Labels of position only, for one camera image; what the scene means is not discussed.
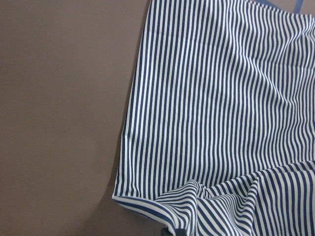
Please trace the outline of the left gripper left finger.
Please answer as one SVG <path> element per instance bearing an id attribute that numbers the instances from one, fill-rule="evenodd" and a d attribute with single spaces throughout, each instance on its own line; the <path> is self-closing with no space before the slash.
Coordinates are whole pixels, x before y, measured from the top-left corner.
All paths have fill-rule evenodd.
<path id="1" fill-rule="evenodd" d="M 167 228 L 162 228 L 161 229 L 161 236 L 171 236 L 171 233 Z"/>

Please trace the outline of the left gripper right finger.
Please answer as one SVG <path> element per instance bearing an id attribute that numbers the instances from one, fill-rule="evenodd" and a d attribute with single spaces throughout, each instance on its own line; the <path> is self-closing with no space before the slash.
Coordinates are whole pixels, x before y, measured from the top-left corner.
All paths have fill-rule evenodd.
<path id="1" fill-rule="evenodd" d="M 175 229 L 175 236 L 187 236 L 186 229 Z"/>

